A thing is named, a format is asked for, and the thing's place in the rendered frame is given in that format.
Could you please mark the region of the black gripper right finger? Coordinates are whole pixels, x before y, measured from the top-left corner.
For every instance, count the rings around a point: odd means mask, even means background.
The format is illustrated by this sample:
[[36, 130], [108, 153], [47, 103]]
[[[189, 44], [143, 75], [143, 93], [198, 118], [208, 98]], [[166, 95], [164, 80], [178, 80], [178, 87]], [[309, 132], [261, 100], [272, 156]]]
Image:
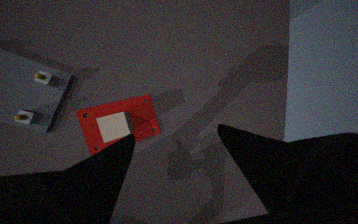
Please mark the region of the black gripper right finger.
[[268, 213], [289, 209], [312, 157], [344, 151], [358, 133], [285, 142], [224, 124], [218, 134]]

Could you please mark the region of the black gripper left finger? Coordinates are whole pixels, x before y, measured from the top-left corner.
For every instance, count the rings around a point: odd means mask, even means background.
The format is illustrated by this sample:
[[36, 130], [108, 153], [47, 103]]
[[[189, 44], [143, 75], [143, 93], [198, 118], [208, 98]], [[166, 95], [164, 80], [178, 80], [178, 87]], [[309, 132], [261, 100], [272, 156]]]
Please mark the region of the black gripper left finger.
[[0, 176], [0, 210], [46, 205], [63, 224], [110, 224], [134, 147], [128, 134], [63, 171]]

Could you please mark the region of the red board with square handle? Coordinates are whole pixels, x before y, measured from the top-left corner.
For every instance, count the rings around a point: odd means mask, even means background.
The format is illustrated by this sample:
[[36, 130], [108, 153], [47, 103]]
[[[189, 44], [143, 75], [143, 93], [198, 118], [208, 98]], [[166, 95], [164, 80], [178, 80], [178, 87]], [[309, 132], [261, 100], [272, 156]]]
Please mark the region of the red board with square handle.
[[76, 110], [76, 114], [91, 156], [128, 134], [134, 134], [137, 142], [161, 133], [150, 94]]

